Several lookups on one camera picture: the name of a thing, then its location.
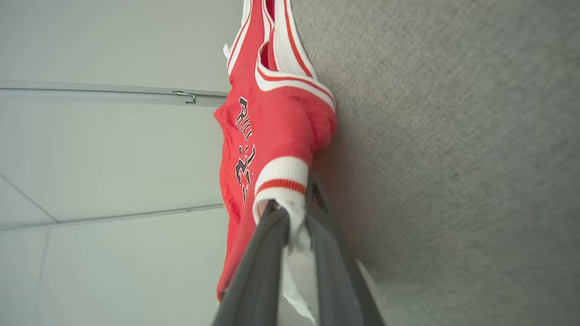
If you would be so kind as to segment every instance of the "red basketball jersey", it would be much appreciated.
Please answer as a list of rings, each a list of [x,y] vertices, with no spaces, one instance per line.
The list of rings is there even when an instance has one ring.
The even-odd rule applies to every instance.
[[[230,215],[220,300],[260,208],[270,199],[304,206],[312,156],[336,129],[334,97],[306,57],[289,0],[245,0],[241,29],[224,54],[232,90],[214,114],[224,135],[220,187]]]

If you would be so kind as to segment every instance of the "metal bracket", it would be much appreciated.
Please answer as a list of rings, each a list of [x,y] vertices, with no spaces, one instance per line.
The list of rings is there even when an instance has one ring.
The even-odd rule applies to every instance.
[[[182,92],[180,90],[174,90],[173,92],[175,93],[175,95],[187,95],[187,96],[191,96],[191,102],[187,102],[186,101],[185,103],[187,103],[187,104],[195,104],[195,94],[185,93],[185,92]]]

